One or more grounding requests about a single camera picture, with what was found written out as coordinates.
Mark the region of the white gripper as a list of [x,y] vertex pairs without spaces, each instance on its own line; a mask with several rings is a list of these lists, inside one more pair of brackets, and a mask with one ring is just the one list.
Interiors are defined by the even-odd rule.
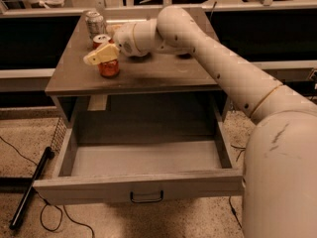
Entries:
[[83,58],[83,61],[88,65],[98,65],[103,62],[116,60],[121,51],[127,57],[133,57],[137,54],[137,49],[133,39],[133,30],[135,24],[127,23],[107,25],[106,32],[110,37],[113,37],[115,44],[105,44],[99,46]]

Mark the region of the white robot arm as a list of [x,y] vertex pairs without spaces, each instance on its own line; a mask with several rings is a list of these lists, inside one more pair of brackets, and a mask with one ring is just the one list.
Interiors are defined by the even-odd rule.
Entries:
[[317,238],[317,105],[209,37],[178,6],[123,25],[84,61],[149,52],[192,55],[255,123],[242,178],[244,237]]

